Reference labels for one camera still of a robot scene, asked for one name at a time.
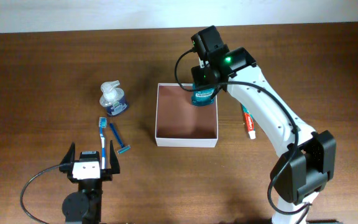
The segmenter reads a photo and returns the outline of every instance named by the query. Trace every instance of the bottle label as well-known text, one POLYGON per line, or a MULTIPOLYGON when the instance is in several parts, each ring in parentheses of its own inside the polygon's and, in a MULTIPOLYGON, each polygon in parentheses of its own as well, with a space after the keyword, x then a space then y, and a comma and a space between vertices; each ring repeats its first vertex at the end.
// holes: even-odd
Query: bottle label
POLYGON ((210 96, 212 96, 212 94, 214 93, 214 89, 207 89, 207 90, 201 90, 201 91, 196 91, 193 93, 194 96, 194 100, 196 101, 209 101, 210 96))
POLYGON ((109 116, 115 116, 118 115, 119 113, 123 112, 124 110, 126 110, 128 107, 128 103, 125 99, 125 96, 123 96, 119 101, 114 102, 111 106, 108 106, 107 109, 107 114, 109 116))

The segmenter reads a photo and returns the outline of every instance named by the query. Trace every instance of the open box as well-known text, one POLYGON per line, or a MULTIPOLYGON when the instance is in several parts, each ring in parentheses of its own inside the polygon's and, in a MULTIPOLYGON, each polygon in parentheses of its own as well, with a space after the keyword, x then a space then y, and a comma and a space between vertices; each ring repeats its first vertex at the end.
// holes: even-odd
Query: open box
POLYGON ((155 115, 157 146, 215 147, 218 141, 218 102, 193 106, 192 92, 176 83, 159 83, 155 115))

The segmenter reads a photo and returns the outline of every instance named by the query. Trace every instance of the wood grain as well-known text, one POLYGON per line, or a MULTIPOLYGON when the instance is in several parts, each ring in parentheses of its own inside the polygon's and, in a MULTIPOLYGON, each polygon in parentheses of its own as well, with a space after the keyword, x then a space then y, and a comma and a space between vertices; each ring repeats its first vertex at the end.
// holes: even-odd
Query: wood grain
MULTIPOLYGON (((277 157, 257 125, 257 139, 247 137, 239 103, 228 94, 218 96, 215 148, 155 145, 157 83, 175 81, 175 61, 199 30, 0 34, 0 223, 32 223, 19 206, 21 188, 38 171, 58 164, 72 141, 78 152, 100 149, 98 118, 105 111, 99 87, 108 80, 120 80, 130 103, 110 121, 131 150, 119 156, 122 173, 104 184, 104 222, 270 218, 266 190, 277 157)), ((244 46, 257 59, 297 115, 336 138, 334 179, 308 219, 358 223, 358 23, 219 31, 231 49, 244 46)), ((182 82, 191 81, 196 64, 196 55, 184 58, 182 82)), ((113 138, 108 129, 105 134, 113 138)), ((29 187, 25 204, 41 219, 63 223, 63 199, 75 190, 63 174, 51 172, 29 187)))

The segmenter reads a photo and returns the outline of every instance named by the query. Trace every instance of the toothpaste tube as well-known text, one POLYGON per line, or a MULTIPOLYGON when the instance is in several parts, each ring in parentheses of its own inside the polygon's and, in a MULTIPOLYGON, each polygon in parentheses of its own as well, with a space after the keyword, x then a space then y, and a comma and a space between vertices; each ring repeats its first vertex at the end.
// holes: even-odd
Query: toothpaste tube
POLYGON ((256 133, 254 130, 254 121, 252 119, 252 115, 248 112, 247 108, 245 108, 244 105, 241 105, 241 106, 242 106, 242 112, 244 113, 244 119, 246 121, 249 137, 251 139, 255 139, 256 133))

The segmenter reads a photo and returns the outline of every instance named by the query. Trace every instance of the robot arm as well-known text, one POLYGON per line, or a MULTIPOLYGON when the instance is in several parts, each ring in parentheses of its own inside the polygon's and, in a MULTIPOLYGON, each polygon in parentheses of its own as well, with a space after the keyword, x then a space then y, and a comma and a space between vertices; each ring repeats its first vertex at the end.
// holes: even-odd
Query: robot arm
MULTIPOLYGON (((269 202, 277 211, 272 222, 305 223, 309 209, 305 203, 311 203, 333 177, 335 139, 329 131, 318 134, 300 119, 269 85, 252 56, 244 48, 229 51, 215 26, 191 39, 191 51, 197 52, 200 66, 191 69, 195 88, 186 90, 214 88, 213 98, 223 89, 247 107, 279 157, 269 185, 269 191, 274 187, 280 195, 277 206, 272 205, 268 191, 269 202), (298 142, 294 147, 295 135, 298 142)), ((175 78, 183 88, 177 78, 177 65, 175 78)))

